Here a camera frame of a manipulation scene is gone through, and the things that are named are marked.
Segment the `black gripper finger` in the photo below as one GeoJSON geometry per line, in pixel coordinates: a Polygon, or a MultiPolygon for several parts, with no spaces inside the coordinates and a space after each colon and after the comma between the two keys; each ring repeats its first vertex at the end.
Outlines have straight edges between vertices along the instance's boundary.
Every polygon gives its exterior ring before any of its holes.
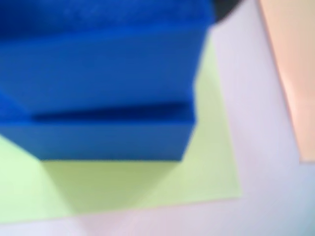
{"type": "Polygon", "coordinates": [[[220,23],[242,2],[242,0],[213,0],[215,22],[220,23]]]}

